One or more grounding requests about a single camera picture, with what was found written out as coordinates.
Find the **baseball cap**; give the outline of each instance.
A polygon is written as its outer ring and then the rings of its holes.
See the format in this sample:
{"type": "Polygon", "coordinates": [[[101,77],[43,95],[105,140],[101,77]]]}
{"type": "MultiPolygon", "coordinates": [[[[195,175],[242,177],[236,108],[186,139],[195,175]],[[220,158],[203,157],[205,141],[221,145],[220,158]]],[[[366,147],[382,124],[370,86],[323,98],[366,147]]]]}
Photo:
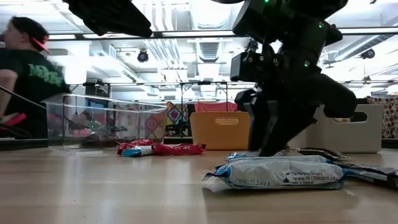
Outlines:
{"type": "Polygon", "coordinates": [[[31,18],[17,16],[11,19],[11,23],[19,32],[26,33],[29,36],[32,45],[37,50],[44,50],[50,53],[49,49],[45,46],[50,34],[41,24],[31,18]]]}

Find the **red snack bag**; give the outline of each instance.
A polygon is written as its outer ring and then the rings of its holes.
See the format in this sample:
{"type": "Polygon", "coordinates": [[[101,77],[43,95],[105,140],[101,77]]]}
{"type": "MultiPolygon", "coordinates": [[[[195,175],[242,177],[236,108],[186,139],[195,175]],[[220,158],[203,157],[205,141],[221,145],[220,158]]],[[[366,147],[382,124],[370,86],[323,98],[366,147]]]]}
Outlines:
{"type": "Polygon", "coordinates": [[[125,149],[131,149],[134,148],[135,146],[151,146],[153,144],[154,142],[151,139],[140,139],[140,140],[135,140],[131,143],[121,143],[116,149],[118,150],[118,155],[121,155],[123,150],[125,149]]]}
{"type": "Polygon", "coordinates": [[[205,151],[206,145],[204,144],[179,144],[176,146],[166,146],[163,144],[154,144],[154,154],[156,155],[197,155],[205,151]]]}

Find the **tabletop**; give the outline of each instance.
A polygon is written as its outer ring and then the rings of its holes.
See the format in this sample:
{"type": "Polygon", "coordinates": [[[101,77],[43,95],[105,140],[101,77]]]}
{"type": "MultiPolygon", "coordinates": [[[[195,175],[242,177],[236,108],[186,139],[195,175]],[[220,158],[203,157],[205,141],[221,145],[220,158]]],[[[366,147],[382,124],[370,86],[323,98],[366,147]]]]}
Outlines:
{"type": "MultiPolygon", "coordinates": [[[[341,190],[236,190],[202,181],[229,153],[0,152],[0,223],[398,223],[397,192],[362,182],[341,190]]],[[[398,168],[398,150],[348,156],[398,168]]]]}

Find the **red cap brim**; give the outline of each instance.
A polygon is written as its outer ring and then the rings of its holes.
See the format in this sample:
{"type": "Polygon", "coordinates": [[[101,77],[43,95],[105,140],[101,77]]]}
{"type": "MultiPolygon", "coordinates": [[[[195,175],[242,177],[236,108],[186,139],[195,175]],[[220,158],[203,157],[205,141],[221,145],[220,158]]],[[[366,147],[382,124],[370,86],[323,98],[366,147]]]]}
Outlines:
{"type": "Polygon", "coordinates": [[[39,45],[45,52],[51,54],[51,52],[49,51],[49,49],[48,49],[43,43],[40,43],[40,41],[36,40],[35,38],[32,38],[32,40],[33,40],[37,45],[39,45]]]}

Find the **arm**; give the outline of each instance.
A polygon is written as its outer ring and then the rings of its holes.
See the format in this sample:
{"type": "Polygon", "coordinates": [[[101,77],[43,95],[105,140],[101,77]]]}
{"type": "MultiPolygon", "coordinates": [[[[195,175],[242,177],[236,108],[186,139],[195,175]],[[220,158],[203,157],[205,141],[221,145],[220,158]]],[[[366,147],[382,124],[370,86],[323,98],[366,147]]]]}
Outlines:
{"type": "MultiPolygon", "coordinates": [[[[0,85],[9,91],[14,91],[15,83],[17,81],[18,74],[12,70],[2,69],[0,70],[0,85]]],[[[8,103],[10,102],[11,95],[5,91],[0,90],[0,118],[2,118],[6,112],[8,103]]]]}

